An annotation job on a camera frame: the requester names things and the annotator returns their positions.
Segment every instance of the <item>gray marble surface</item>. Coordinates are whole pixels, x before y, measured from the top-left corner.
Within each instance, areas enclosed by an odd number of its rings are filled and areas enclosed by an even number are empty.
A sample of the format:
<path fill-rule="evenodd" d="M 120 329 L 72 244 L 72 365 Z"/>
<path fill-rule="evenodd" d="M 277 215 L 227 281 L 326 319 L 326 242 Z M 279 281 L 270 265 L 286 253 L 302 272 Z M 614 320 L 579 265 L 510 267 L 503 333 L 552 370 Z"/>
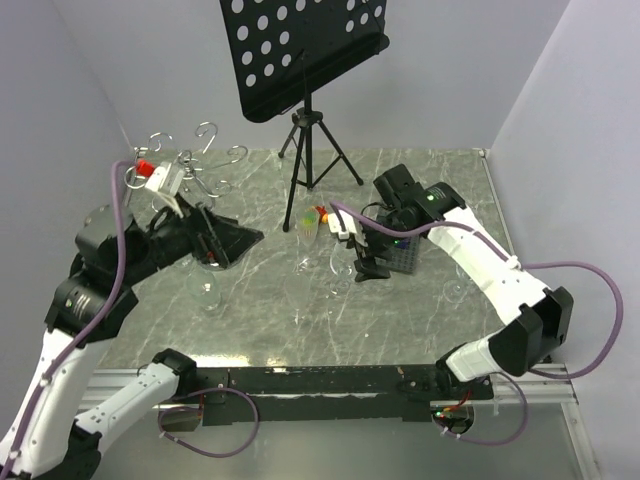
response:
<path fill-rule="evenodd" d="M 405 163 L 423 186 L 451 184 L 466 199 L 491 235 L 508 248 L 483 159 L 477 150 L 348 150 L 364 179 L 358 187 L 338 164 L 313 192 L 299 187 L 296 207 L 327 205 L 339 200 L 360 209 L 378 200 L 372 180 L 386 169 Z M 201 310 L 185 290 L 193 268 L 171 267 L 135 287 L 140 304 L 129 315 L 119 337 L 102 361 L 103 368 L 135 368 L 167 347 L 191 356 L 199 366 L 365 365 L 432 363 L 451 348 L 476 340 L 500 327 L 490 303 L 473 284 L 462 283 L 460 303 L 443 295 L 447 282 L 459 282 L 455 263 L 426 240 L 413 275 L 392 274 L 391 280 L 353 284 L 336 297 L 329 285 L 329 257 L 335 240 L 320 226 L 312 254 L 319 265 L 307 272 L 312 290 L 304 318 L 297 323 L 284 294 L 284 280 L 303 248 L 295 228 L 281 230 L 293 167 L 293 151 L 284 159 L 273 150 L 252 150 L 234 165 L 206 171 L 226 152 L 202 157 L 203 178 L 230 181 L 235 189 L 217 199 L 215 211 L 262 230 L 265 239 L 233 268 L 216 273 L 222 303 Z M 315 152 L 316 173 L 332 152 Z M 141 225 L 153 211 L 150 194 L 137 191 L 131 207 Z"/>

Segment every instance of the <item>black tripod stand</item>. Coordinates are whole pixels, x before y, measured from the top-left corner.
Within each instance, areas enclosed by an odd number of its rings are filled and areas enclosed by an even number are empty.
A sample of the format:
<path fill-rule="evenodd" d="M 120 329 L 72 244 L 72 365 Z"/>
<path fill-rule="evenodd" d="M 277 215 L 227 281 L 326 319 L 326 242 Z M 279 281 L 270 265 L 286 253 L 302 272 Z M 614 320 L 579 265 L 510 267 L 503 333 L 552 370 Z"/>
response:
<path fill-rule="evenodd" d="M 329 131 L 327 126 L 324 124 L 322 112 L 315 112 L 311 108 L 310 93 L 306 94 L 304 97 L 304 107 L 296 110 L 296 112 L 291 115 L 291 119 L 293 120 L 293 128 L 291 129 L 291 132 L 289 132 L 289 136 L 287 137 L 287 140 L 284 142 L 284 145 L 282 146 L 282 150 L 280 150 L 280 152 L 278 153 L 278 156 L 280 158 L 284 157 L 284 152 L 289 146 L 289 143 L 291 143 L 291 140 L 293 140 L 293 137 L 296 134 L 296 130 L 300 129 L 300 135 L 298 137 L 298 148 L 296 151 L 296 160 L 293 165 L 293 175 L 291 176 L 291 189 L 289 190 L 289 200 L 287 201 L 287 213 L 284 216 L 284 224 L 282 225 L 282 230 L 284 232 L 289 231 L 289 220 L 291 218 L 291 208 L 293 207 L 293 198 L 296 195 L 297 185 L 302 185 L 303 187 L 307 187 L 307 190 L 312 190 L 313 187 L 315 187 L 318 183 L 320 183 L 320 180 L 322 180 L 322 177 L 324 177 L 327 173 L 329 173 L 329 170 L 331 170 L 335 166 L 335 164 L 338 163 L 340 160 L 342 160 L 345 163 L 345 165 L 351 172 L 351 175 L 353 175 L 353 177 L 356 179 L 356 182 L 358 183 L 358 185 L 362 185 L 364 183 L 360 178 L 360 176 L 358 175 L 358 172 L 356 172 L 355 168 L 353 168 L 353 165 L 351 165 L 351 162 L 349 162 L 349 159 L 347 158 L 345 153 L 340 148 L 340 145 L 338 145 L 338 142 L 336 142 L 335 138 L 333 138 L 333 135 L 331 135 L 331 132 Z M 320 128 L 322 129 L 326 137 L 331 142 L 331 145 L 333 145 L 333 148 L 338 153 L 338 156 L 333 160 L 333 162 L 331 162 L 331 164 L 324 170 L 324 172 L 322 172 L 318 176 L 318 178 L 316 178 L 314 181 L 313 180 L 313 143 L 312 143 L 311 130 L 316 123 L 320 126 Z M 304 161 L 302 160 L 303 148 L 305 149 Z M 307 179 L 304 182 L 301 180 L 298 180 L 300 163 L 304 165 L 304 168 L 307 172 Z"/>

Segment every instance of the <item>music stand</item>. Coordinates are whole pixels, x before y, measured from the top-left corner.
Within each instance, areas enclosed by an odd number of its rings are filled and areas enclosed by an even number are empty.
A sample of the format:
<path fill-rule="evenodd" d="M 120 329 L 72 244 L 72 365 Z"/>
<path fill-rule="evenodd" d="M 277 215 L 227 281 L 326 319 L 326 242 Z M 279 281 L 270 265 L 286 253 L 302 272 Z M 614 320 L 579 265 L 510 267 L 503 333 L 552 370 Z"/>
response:
<path fill-rule="evenodd" d="M 312 109 L 312 93 L 389 46 L 384 34 L 386 0 L 220 0 L 240 93 L 242 113 L 262 123 L 300 101 L 278 156 L 300 129 L 282 229 L 289 230 L 296 185 L 313 189 L 340 160 L 358 185 L 363 181 Z M 314 180 L 312 134 L 319 125 L 338 156 Z M 300 164 L 306 181 L 298 180 Z"/>

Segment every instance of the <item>gray wall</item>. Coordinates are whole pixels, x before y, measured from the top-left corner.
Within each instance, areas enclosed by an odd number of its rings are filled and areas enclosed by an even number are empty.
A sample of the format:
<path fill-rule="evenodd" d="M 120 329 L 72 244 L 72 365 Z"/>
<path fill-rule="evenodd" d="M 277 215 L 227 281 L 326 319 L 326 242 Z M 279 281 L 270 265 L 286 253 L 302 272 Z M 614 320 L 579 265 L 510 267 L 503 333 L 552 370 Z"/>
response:
<path fill-rule="evenodd" d="M 583 259 L 606 269 L 625 297 L 617 346 L 575 382 L 606 478 L 640 474 L 640 3 L 573 0 L 491 152 L 491 170 L 525 260 Z M 576 311 L 561 355 L 586 365 L 611 328 L 611 295 L 597 277 L 556 271 Z"/>
<path fill-rule="evenodd" d="M 50 1 L 0 2 L 0 435 L 38 359 L 75 233 L 129 154 L 115 111 Z"/>
<path fill-rule="evenodd" d="M 193 147 L 208 119 L 218 146 L 284 141 L 288 115 L 262 125 L 241 115 L 217 0 L 54 1 L 134 145 L 164 130 Z M 389 0 L 391 47 L 316 107 L 345 147 L 489 146 L 567 3 Z"/>

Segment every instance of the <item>purple cable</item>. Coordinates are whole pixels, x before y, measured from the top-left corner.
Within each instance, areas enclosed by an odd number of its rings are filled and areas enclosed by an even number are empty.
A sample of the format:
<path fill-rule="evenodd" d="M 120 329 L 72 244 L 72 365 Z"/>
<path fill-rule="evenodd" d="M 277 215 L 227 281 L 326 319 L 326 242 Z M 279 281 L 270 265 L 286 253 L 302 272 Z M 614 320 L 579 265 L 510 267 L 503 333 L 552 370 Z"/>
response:
<path fill-rule="evenodd" d="M 527 429 L 527 425 L 529 424 L 529 403 L 527 402 L 527 397 L 522 391 L 522 388 L 520 388 L 520 385 L 518 385 L 516 381 L 509 375 L 505 375 L 502 372 L 496 372 L 495 375 L 500 375 L 501 377 L 506 378 L 516 389 L 518 395 L 520 395 L 520 400 L 522 401 L 522 421 L 520 422 L 518 430 L 516 430 L 513 434 L 509 435 L 503 440 L 479 440 L 477 438 L 467 438 L 463 437 L 462 435 L 458 436 L 457 434 L 443 428 L 442 433 L 444 435 L 446 435 L 447 437 L 455 438 L 456 440 L 459 440 L 461 442 L 473 443 L 474 445 L 482 445 L 485 447 L 502 447 L 511 442 L 515 442 L 520 437 L 520 435 L 524 433 L 524 431 Z"/>
<path fill-rule="evenodd" d="M 80 333 L 78 333 L 75 338 L 69 342 L 69 345 L 60 352 L 60 354 L 51 362 L 51 365 L 47 370 L 42 374 L 43 380 L 51 381 L 53 379 L 53 375 L 56 370 L 64 363 L 67 357 L 75 350 L 75 348 L 80 344 L 87 336 L 98 326 L 98 324 L 104 319 L 107 315 L 116 299 L 118 298 L 118 294 L 120 293 L 120 288 L 122 287 L 122 281 L 124 279 L 124 270 L 126 265 L 126 249 L 124 243 L 124 224 L 122 220 L 122 207 L 120 205 L 120 195 L 118 192 L 118 170 L 121 167 L 131 165 L 130 161 L 122 160 L 114 163 L 111 166 L 111 205 L 113 207 L 113 216 L 115 217 L 116 222 L 116 231 L 117 231 L 117 244 L 118 244 L 118 266 L 116 269 L 116 278 L 113 282 L 113 287 L 111 289 L 111 293 L 107 298 L 106 302 L 97 313 L 97 315 L 84 327 Z M 40 384 L 36 385 L 31 393 L 31 397 L 27 402 L 27 406 L 24 409 L 22 414 L 22 418 L 18 423 L 18 428 L 16 429 L 16 435 L 13 439 L 13 443 L 11 444 L 11 452 L 17 452 L 20 450 L 20 446 L 22 445 L 22 441 L 27 433 L 27 429 L 29 428 L 29 423 L 31 422 L 31 418 L 33 417 L 33 413 L 38 405 L 38 401 L 40 400 L 40 396 L 46 387 L 41 386 Z M 8 458 L 2 471 L 0 472 L 0 480 L 5 480 L 9 472 L 13 469 L 13 465 L 15 460 L 12 458 Z"/>
<path fill-rule="evenodd" d="M 363 225 L 367 225 L 381 233 L 384 233 L 391 237 L 397 237 L 397 238 L 414 237 L 414 236 L 420 235 L 421 233 L 427 232 L 435 227 L 456 227 L 456 228 L 461 228 L 462 230 L 465 230 L 467 232 L 473 233 L 473 235 L 475 235 L 480 240 L 482 240 L 502 260 L 507 260 L 509 258 L 502 251 L 500 251 L 500 249 L 496 247 L 482 233 L 477 232 L 473 228 L 469 227 L 468 225 L 464 225 L 462 223 L 449 222 L 449 221 L 433 222 L 433 223 L 428 223 L 426 225 L 423 225 L 414 230 L 400 232 L 397 230 L 391 230 L 389 228 L 386 228 L 383 225 L 380 225 L 378 222 L 371 220 L 370 218 L 367 218 L 364 215 L 361 215 L 357 211 L 347 207 L 346 205 L 343 205 L 342 203 L 329 202 L 329 204 L 331 205 L 331 208 L 333 208 L 333 210 L 338 215 L 338 219 L 340 220 L 340 225 L 343 229 L 345 228 L 345 225 L 344 225 L 342 216 L 340 215 L 340 210 L 348 213 Z M 606 282 L 606 284 L 609 286 L 609 288 L 611 289 L 611 292 L 613 293 L 613 298 L 615 300 L 616 313 L 615 313 L 613 328 L 611 329 L 611 333 L 609 334 L 609 338 L 607 339 L 607 342 L 605 343 L 604 347 L 602 348 L 600 353 L 598 353 L 598 355 L 596 356 L 593 362 L 591 362 L 589 365 L 587 365 L 583 369 L 578 370 L 577 372 L 568 373 L 566 375 L 546 373 L 546 372 L 541 372 L 540 370 L 531 369 L 532 373 L 535 373 L 536 375 L 540 375 L 545 378 L 552 378 L 556 380 L 572 380 L 574 378 L 582 377 L 584 375 L 587 375 L 588 373 L 591 373 L 604 361 L 607 355 L 609 355 L 609 352 L 613 348 L 613 345 L 615 344 L 616 339 L 618 338 L 618 335 L 622 328 L 622 319 L 624 316 L 624 302 L 622 300 L 622 293 L 620 292 L 620 288 L 618 287 L 616 282 L 614 282 L 613 279 L 605 271 L 596 267 L 595 265 L 591 265 L 590 263 L 578 262 L 578 261 L 561 261 L 561 262 L 549 262 L 549 263 L 532 263 L 528 265 L 523 265 L 523 268 L 529 269 L 529 270 L 542 270 L 546 268 L 556 268 L 556 267 L 577 267 L 577 268 L 582 268 L 595 273 L 600 278 L 602 278 Z"/>
<path fill-rule="evenodd" d="M 199 412 L 198 408 L 194 408 L 194 407 L 173 407 L 170 408 L 168 410 L 165 410 L 163 412 L 160 412 L 158 414 L 158 428 L 160 429 L 160 433 L 162 434 L 162 436 L 168 438 L 169 440 L 171 440 L 172 442 L 177 443 L 178 445 L 181 445 L 185 448 L 188 448 L 189 450 L 191 450 L 192 452 L 195 452 L 199 455 L 204 455 L 205 457 L 209 457 L 209 458 L 228 458 L 228 457 L 233 457 L 234 455 L 239 454 L 240 452 L 242 452 L 245 448 L 247 448 L 249 445 L 251 445 L 251 442 L 253 442 L 256 438 L 256 435 L 258 434 L 258 427 L 260 426 L 260 417 L 258 415 L 258 407 L 256 407 L 256 404 L 253 402 L 253 400 L 251 400 L 251 397 L 249 397 L 249 395 L 247 395 L 244 392 L 241 392 L 240 390 L 235 390 L 233 388 L 228 388 L 228 387 L 216 387 L 216 388 L 207 388 L 205 390 L 199 390 L 197 392 L 193 392 L 190 393 L 189 395 L 186 395 L 184 397 L 180 397 L 180 398 L 190 398 L 190 397 L 196 397 L 199 395 L 204 395 L 205 393 L 213 393 L 213 392 L 227 392 L 227 393 L 233 393 L 235 395 L 238 395 L 239 397 L 244 398 L 247 403 L 249 403 L 249 405 L 251 406 L 251 410 L 253 410 L 253 429 L 251 430 L 251 434 L 249 435 L 249 438 L 247 438 L 247 440 L 240 445 L 238 448 L 236 448 L 235 450 L 232 450 L 231 452 L 227 452 L 227 453 L 212 453 L 212 452 L 207 452 L 205 450 L 201 450 L 198 447 L 194 447 L 193 445 L 180 440 L 177 437 L 174 437 L 173 435 L 171 435 L 170 433 L 167 433 L 167 431 L 162 428 L 162 419 L 164 418 L 165 415 L 167 415 L 168 413 L 173 413 L 173 412 L 194 412 L 197 413 Z"/>

